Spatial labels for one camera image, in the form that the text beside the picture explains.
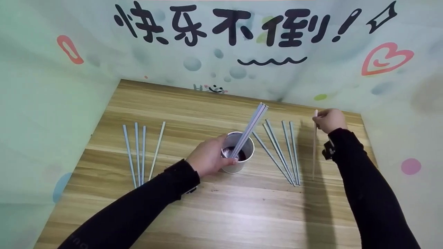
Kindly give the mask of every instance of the bundle of chopsticks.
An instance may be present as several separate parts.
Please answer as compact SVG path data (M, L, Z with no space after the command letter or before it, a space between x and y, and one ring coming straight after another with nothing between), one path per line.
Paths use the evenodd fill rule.
M251 133L254 132L254 128L257 125L258 121L260 121L261 117L264 116L264 113L268 110L268 108L269 107L267 105L260 102L260 104L258 105L254 114L252 115L251 120L249 121L248 125L246 126L245 131L241 135L240 140L237 142L231 155L229 155L230 158L235 158L237 156L237 154L240 152L240 150L245 145L248 138L251 136Z
M151 172L149 173L149 178L148 181L151 180L152 177L152 172L154 170L154 165L155 165L155 160L157 159L157 154L159 153L159 148L160 148L160 142L162 141L162 136L163 136L163 131L165 128L165 124L166 122L163 122L162 124L162 129L160 131L160 136L159 136L159 140L157 142L157 148L155 149L155 154L154 154L154 159L152 161L152 166L151 166ZM137 178L138 178L138 186L140 187L141 185L144 184L145 179L144 179L144 162L145 162L145 149L146 149L146 126L143 126L143 146L142 146L142 151L141 151L141 156L142 156L142 160L141 160L141 170L140 170L140 151L139 151L139 135L138 135L138 123L135 122L135 136L136 136L136 152L137 152ZM129 140L128 140L128 131L126 129L126 125L123 125L123 132L124 132L124 139L126 140L126 148L128 150L128 157L129 157L129 166L131 167L131 173L132 173L132 181L134 183L134 188L137 188L137 182L136 182L136 175L134 173L134 166L132 164L132 155L131 155L131 149L129 147Z
M274 156L271 154L271 152L268 150L266 145L263 143L263 141L260 139L260 137L257 135L257 133L253 132L254 137L257 139L257 141L260 143L260 145L263 147L263 149L266 151L266 153L269 155L269 157L273 160L275 165L278 167L278 169L281 171L281 173L285 176L286 180L293 186L301 185L300 181L300 170L299 170L299 162L297 158L297 149L295 147L295 137L294 137L294 123L292 121L289 122L289 128L291 133L291 140L292 140L292 146L289 142L289 136L287 132L287 127L285 124L285 121L281 121L284 131L284 136L286 140L286 146L288 147L289 151L289 157L290 162L292 166L292 172L289 169L288 162L286 158L284 157L283 151L281 150L280 144L277 140L277 137L275 136L274 130L272 129L271 123L268 119L265 120L266 122L263 124L264 130L266 131L266 134L268 135L269 139L271 140L272 146L274 147L275 151L277 152L277 155L282 163L280 165L277 160L274 158Z

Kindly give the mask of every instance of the black wavy line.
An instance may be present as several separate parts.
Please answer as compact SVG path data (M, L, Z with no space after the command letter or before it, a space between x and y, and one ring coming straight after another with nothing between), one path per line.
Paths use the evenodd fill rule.
M265 62L258 62L256 60L252 60L250 62L243 62L240 59L238 59L237 62L240 63L241 65L244 65L244 66L249 66L249 65L252 65L252 64L256 64L258 66L265 66L265 65L270 64L270 63L278 65L278 66L281 66L281 65L284 65L284 64L286 64L288 62L292 63L292 64L299 64L299 63L302 63L302 62L306 61L306 59L307 59L307 57L305 57L305 58L303 58L303 59L301 59L299 61L295 61L295 60L291 59L290 57L288 57L288 58L286 58L282 62L277 62L276 60L274 60L272 58L267 60L267 61L265 61Z

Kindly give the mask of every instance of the backdrop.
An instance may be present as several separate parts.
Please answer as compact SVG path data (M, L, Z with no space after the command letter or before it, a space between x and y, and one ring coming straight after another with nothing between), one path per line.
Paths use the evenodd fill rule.
M438 0L1 2L0 245L33 246L120 78L362 113L400 202L434 205L438 193L423 191L441 160L425 138L441 132L416 121L441 121L442 10ZM409 158L429 171L403 174ZM420 190L404 188L411 177ZM438 228L438 213L405 209L436 248L420 229Z

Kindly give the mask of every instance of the hand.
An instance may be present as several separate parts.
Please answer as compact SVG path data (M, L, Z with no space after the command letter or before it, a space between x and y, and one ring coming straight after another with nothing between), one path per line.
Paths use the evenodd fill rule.
M197 171L200 178L215 173L224 166L237 163L234 158L223 158L221 156L225 138L226 134L223 134L201 142L186 158L186 161Z
M312 117L312 120L326 134L329 134L338 128L348 129L345 115L339 109L323 110L319 112L317 117Z

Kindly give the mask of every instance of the dark liquid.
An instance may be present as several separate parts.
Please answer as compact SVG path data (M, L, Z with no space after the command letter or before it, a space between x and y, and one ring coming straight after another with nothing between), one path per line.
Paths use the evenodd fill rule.
M232 151L234 151L235 147L231 146L231 147L227 147L223 149L223 155L225 157L227 157L228 155L230 155L232 153ZM238 159L239 162L246 160L246 155L245 153L240 150L240 152L238 153L238 155L235 157Z

